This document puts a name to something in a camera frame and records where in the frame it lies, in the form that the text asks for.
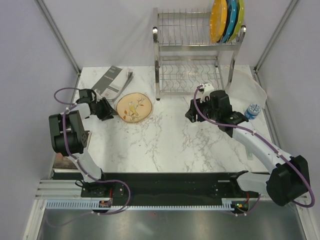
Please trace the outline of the beige bird plate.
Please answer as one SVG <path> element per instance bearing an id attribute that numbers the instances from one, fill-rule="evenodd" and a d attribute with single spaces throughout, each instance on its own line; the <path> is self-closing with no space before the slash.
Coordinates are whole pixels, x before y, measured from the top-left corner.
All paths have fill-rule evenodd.
<path id="1" fill-rule="evenodd" d="M 138 123 L 153 110 L 151 100 L 142 93 L 133 92 L 123 96 L 116 105 L 116 112 L 126 123 Z"/>

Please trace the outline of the orange polka dot plate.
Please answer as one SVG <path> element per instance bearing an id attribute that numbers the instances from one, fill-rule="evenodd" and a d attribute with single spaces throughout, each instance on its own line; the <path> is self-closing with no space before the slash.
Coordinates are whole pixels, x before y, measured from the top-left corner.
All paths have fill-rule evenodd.
<path id="1" fill-rule="evenodd" d="M 209 33 L 212 43 L 217 43 L 222 39 L 227 23 L 227 9 L 226 0 L 215 0 L 213 2 L 209 17 Z"/>

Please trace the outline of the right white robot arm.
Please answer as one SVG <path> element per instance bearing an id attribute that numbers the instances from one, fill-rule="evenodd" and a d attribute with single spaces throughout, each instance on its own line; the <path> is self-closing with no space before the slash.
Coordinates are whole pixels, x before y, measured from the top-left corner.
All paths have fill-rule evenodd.
<path id="1" fill-rule="evenodd" d="M 292 156 L 266 140 L 244 114 L 233 110 L 224 90 L 202 84 L 193 95 L 185 117 L 192 123 L 207 121 L 218 126 L 222 132 L 250 149 L 268 171 L 262 174 L 243 170 L 233 175 L 229 184 L 233 196 L 256 192 L 268 195 L 282 207 L 288 203 L 303 208 L 315 205 L 309 166 L 303 156 Z"/>

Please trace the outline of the green polka dot plate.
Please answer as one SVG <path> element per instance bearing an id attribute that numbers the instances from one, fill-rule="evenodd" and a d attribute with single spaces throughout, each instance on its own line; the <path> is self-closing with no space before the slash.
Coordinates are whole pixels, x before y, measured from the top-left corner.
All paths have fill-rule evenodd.
<path id="1" fill-rule="evenodd" d="M 228 41 L 231 42 L 236 38 L 236 35 L 241 29 L 243 20 L 244 20 L 244 15 L 245 15 L 245 3 L 244 0 L 236 0 L 237 4 L 237 15 L 235 19 L 235 25 L 233 28 L 233 32 L 231 36 L 228 38 Z"/>

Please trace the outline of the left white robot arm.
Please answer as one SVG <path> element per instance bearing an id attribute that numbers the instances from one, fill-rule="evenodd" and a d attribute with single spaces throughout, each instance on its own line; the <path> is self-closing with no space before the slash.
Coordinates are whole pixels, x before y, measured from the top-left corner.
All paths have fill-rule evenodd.
<path id="1" fill-rule="evenodd" d="M 69 158 L 80 170 L 86 183 L 93 183 L 92 191 L 99 197 L 110 191 L 102 169 L 94 162 L 88 151 L 89 132 L 83 120 L 90 116 L 104 122 L 113 119 L 117 112 L 107 99 L 93 89 L 78 90 L 79 98 L 62 113 L 48 117 L 51 145 L 56 153 Z"/>

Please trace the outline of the blue polka dot plate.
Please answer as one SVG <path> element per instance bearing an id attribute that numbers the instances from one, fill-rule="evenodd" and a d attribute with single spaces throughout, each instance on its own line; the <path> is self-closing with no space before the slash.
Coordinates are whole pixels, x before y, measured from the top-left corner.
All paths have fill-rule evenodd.
<path id="1" fill-rule="evenodd" d="M 236 17 L 237 17 L 237 3 L 236 0 L 227 0 L 227 18 L 225 29 L 220 40 L 221 43 L 226 43 L 233 32 L 234 26 L 236 24 Z"/>

